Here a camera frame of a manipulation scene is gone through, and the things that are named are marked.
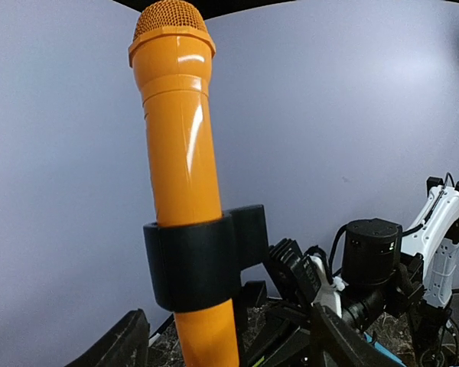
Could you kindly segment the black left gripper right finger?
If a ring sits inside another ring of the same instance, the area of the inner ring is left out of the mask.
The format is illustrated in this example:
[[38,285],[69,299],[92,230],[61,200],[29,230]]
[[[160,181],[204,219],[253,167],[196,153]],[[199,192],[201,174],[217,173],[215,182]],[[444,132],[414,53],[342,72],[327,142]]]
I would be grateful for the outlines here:
[[329,307],[315,304],[310,315],[310,366],[396,366],[396,361],[372,347]]

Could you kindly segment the black round-base stand orange mic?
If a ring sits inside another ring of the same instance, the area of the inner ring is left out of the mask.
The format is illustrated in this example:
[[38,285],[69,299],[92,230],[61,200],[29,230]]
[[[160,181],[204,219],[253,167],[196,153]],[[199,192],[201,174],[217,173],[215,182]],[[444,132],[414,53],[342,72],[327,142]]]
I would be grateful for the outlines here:
[[263,205],[143,232],[155,300],[174,315],[185,364],[246,366],[241,273],[269,257]]

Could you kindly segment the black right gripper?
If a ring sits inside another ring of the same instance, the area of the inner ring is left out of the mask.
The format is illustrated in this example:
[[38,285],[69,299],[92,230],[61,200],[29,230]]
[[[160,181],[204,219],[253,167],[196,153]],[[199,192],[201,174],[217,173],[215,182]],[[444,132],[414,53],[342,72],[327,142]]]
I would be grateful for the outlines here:
[[303,366],[310,336],[304,311],[278,299],[263,308],[263,327],[249,344],[248,366]]

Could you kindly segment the orange microphone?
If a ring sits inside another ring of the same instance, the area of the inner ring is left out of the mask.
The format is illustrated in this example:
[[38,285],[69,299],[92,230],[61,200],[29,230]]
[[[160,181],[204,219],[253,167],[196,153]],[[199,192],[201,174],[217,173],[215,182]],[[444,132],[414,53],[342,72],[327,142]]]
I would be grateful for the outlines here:
[[155,2],[138,19],[129,63],[142,96],[155,222],[162,227],[223,215],[209,107],[215,53],[188,2]]

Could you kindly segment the blue microphone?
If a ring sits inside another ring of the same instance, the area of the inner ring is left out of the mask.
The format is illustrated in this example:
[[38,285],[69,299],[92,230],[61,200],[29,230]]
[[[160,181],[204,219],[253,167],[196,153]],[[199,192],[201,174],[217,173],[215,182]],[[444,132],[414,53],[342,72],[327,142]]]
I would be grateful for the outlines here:
[[380,344],[377,341],[376,334],[373,334],[372,336],[369,335],[368,333],[364,333],[365,340],[377,351],[382,353],[384,356],[387,356],[390,358],[393,362],[395,362],[399,366],[405,366],[405,364],[402,362],[402,360],[398,357],[395,356],[392,352],[390,352],[385,346]]

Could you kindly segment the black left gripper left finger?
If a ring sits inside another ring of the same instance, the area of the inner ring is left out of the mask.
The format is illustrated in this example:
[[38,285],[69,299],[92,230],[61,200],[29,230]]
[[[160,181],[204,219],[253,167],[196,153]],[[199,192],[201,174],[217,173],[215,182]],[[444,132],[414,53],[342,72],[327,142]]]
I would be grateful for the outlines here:
[[142,309],[130,310],[67,367],[146,366],[150,324]]

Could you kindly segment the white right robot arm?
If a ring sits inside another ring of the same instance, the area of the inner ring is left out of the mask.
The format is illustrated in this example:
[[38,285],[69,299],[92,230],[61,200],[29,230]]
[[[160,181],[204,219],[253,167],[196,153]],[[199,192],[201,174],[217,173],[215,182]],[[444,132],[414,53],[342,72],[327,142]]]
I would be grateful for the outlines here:
[[407,229],[384,219],[339,228],[334,253],[292,239],[269,249],[265,268],[280,293],[246,351],[250,366],[400,366],[371,325],[405,317],[420,366],[459,366],[451,317],[459,250],[459,181],[427,179],[427,200]]

